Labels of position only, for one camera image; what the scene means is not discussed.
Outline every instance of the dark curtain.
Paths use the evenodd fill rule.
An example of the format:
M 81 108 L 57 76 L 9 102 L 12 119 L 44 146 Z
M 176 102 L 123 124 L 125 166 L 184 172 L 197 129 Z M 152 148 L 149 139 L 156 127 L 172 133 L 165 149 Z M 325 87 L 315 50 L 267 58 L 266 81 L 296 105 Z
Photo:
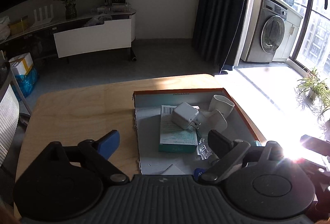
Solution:
M 193 47 L 206 61 L 219 65 L 226 61 L 236 35 L 245 0 L 199 0 L 192 38 Z
M 236 30 L 236 35 L 234 37 L 233 43 L 231 44 L 229 53 L 227 55 L 227 58 L 226 58 L 226 61 L 225 61 L 224 67 L 223 67 L 224 70 L 228 69 L 228 70 L 232 71 L 234 68 L 236 54 L 238 51 L 238 47 L 240 45 L 240 36 L 242 34 L 242 30 L 243 30 L 243 26 L 244 26 L 244 15 L 246 13 L 247 7 L 248 7 L 248 0 L 245 0 L 243 9 L 242 9 L 242 14 L 240 17 L 240 22 L 238 23 L 238 27 Z

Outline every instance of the white bag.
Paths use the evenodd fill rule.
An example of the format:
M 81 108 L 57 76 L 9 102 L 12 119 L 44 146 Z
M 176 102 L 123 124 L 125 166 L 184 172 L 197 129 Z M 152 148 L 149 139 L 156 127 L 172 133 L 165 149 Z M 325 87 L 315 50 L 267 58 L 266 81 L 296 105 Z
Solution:
M 88 20 L 88 22 L 83 25 L 83 27 L 91 27 L 96 25 L 103 25 L 104 21 L 112 20 L 112 16 L 108 14 L 95 15 L 93 18 Z
M 0 41 L 5 40 L 10 35 L 10 28 L 8 24 L 10 23 L 10 19 L 8 16 L 0 18 Z

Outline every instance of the washing machine door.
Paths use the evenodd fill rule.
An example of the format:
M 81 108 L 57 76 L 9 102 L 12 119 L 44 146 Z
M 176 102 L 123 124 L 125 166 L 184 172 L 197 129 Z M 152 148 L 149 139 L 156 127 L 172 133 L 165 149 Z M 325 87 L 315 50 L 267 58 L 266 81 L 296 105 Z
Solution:
M 266 53 L 273 53 L 284 37 L 284 20 L 274 15 L 265 23 L 261 32 L 261 48 Z

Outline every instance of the white power adapter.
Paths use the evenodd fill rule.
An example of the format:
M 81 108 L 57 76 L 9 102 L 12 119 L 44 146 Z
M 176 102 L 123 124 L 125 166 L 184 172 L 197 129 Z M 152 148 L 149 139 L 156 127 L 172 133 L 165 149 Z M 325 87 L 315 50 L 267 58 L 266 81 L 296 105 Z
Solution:
M 186 130 L 197 118 L 198 110 L 183 102 L 172 111 L 172 122 Z

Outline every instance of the cabinet leg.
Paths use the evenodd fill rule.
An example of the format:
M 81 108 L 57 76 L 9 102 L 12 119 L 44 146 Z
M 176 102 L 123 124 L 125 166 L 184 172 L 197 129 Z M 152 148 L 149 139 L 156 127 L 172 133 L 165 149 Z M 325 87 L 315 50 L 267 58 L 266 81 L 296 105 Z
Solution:
M 132 47 L 127 48 L 127 56 L 128 56 L 128 61 L 136 61 L 136 56 L 133 52 Z

